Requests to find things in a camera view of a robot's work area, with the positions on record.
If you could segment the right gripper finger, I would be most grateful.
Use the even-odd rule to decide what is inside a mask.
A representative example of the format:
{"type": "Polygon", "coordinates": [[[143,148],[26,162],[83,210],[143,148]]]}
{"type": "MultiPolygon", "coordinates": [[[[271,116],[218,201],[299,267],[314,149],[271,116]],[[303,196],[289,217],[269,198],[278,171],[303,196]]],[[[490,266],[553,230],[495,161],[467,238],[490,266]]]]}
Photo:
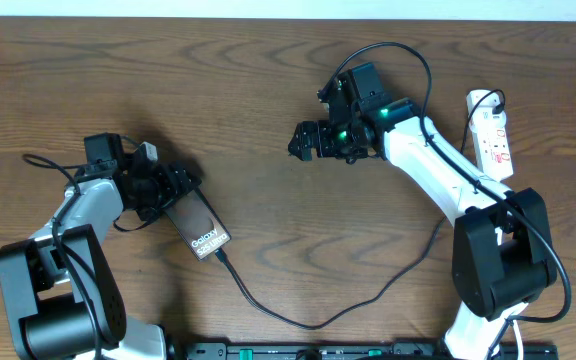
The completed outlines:
{"type": "Polygon", "coordinates": [[[313,141],[310,137],[293,137],[287,149],[290,155],[297,157],[300,161],[312,160],[313,141]]]}
{"type": "Polygon", "coordinates": [[[294,139],[300,143],[315,143],[319,135],[317,121],[304,121],[298,123],[294,132],[294,139]]]}

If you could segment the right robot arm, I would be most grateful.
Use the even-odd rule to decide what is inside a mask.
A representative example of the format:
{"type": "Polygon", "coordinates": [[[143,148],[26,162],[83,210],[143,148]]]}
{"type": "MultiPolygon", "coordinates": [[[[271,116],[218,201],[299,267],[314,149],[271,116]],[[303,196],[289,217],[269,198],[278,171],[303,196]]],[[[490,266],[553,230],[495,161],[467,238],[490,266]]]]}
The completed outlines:
{"type": "Polygon", "coordinates": [[[531,188],[514,192],[470,163],[419,105],[394,99],[370,63],[339,74],[321,101],[327,119],[299,123],[288,152],[302,161],[376,156],[406,173],[453,227],[461,304],[443,337],[448,354],[499,354],[504,330],[558,277],[543,198],[531,188]]]}

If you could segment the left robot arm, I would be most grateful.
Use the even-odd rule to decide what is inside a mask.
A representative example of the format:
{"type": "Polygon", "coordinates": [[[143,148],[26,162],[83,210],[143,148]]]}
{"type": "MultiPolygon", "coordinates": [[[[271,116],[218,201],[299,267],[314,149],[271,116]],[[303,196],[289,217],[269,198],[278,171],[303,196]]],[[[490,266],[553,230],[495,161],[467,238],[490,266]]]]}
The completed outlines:
{"type": "Polygon", "coordinates": [[[0,288],[13,348],[21,359],[183,359],[165,329],[127,315],[102,250],[126,211],[145,226],[201,180],[184,163],[162,163],[154,145],[128,153],[125,137],[84,140],[86,161],[61,166],[26,154],[32,165],[61,172],[64,200],[30,238],[0,248],[0,288]]]}

